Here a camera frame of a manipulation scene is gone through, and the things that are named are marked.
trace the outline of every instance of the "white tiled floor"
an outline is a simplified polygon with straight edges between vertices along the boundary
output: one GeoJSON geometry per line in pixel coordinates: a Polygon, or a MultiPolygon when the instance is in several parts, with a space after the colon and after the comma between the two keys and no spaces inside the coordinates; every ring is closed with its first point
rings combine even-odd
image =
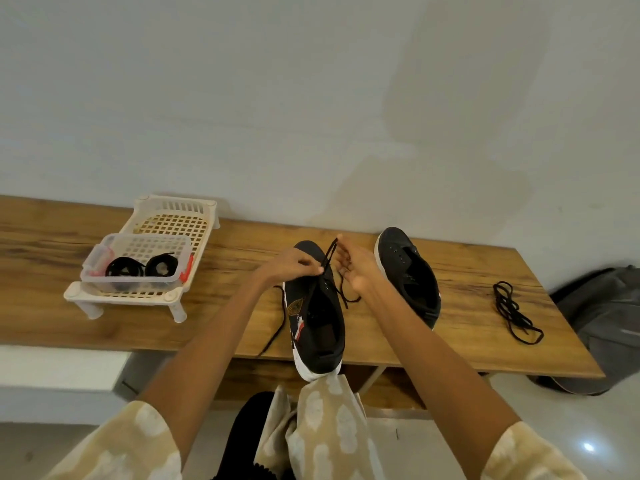
{"type": "MultiPolygon", "coordinates": [[[[496,376],[492,384],[591,480],[640,477],[640,375],[600,397],[558,394],[521,376],[496,376]]],[[[234,417],[229,411],[209,414],[189,457],[185,480],[212,478],[234,417]]],[[[389,478],[463,478],[433,421],[369,421],[389,478]]],[[[39,478],[91,430],[89,426],[0,424],[2,478],[39,478]]]]}

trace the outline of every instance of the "wooden tabletop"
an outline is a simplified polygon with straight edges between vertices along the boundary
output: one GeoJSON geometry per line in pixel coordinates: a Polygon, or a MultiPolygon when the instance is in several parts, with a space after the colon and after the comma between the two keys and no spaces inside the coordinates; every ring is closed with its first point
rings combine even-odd
{"type": "MultiPolygon", "coordinates": [[[[327,248],[337,231],[221,219],[193,281],[182,297],[188,318],[173,322],[164,306],[107,306],[87,320],[62,297],[79,279],[92,247],[117,232],[131,209],[0,196],[0,342],[113,350],[178,350],[224,304],[260,263],[298,241],[327,248]]],[[[376,236],[349,233],[372,248],[376,236]]],[[[580,343],[522,257],[514,249],[454,242],[413,240],[432,266],[442,293],[435,331],[478,371],[601,377],[580,343]],[[515,287],[521,311],[545,331],[536,346],[510,336],[493,304],[492,284],[515,287]]],[[[256,307],[237,357],[260,352],[282,322],[280,291],[269,290],[256,307]]],[[[344,362],[400,365],[363,302],[344,314],[344,362]]],[[[264,358],[291,360],[287,333],[264,358]]]]}

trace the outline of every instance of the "sleeve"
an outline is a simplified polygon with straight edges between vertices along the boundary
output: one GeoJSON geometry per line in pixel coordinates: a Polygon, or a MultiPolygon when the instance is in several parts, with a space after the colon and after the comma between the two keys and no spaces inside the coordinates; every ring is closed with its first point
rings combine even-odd
{"type": "Polygon", "coordinates": [[[571,461],[523,422],[500,437],[481,480],[586,480],[571,461]]]}
{"type": "Polygon", "coordinates": [[[182,480],[160,413],[134,401],[80,442],[44,480],[182,480]]]}

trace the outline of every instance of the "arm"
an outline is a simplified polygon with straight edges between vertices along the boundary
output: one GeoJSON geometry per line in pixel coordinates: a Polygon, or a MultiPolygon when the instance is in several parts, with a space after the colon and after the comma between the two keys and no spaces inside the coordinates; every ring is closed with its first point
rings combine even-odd
{"type": "Polygon", "coordinates": [[[293,248],[258,268],[140,394],[169,426],[182,466],[260,295],[283,281],[322,272],[315,259],[293,248]]]}
{"type": "Polygon", "coordinates": [[[338,238],[340,273],[375,315],[467,478],[480,478],[498,439],[520,418],[418,318],[380,273],[372,252],[338,238]]]}

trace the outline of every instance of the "black sneaker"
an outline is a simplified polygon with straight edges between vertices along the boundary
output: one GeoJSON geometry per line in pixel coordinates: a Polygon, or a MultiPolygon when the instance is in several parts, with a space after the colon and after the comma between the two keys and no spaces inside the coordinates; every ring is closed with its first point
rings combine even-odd
{"type": "Polygon", "coordinates": [[[373,250],[380,271],[409,306],[430,328],[440,314],[438,282],[407,234],[388,227],[378,236],[373,250]]]}
{"type": "Polygon", "coordinates": [[[282,307],[289,317],[293,359],[300,377],[311,382],[340,371],[344,318],[329,266],[330,252],[335,245],[332,244],[326,255],[312,241],[301,241],[295,247],[324,266],[320,276],[302,276],[282,284],[282,307]]]}

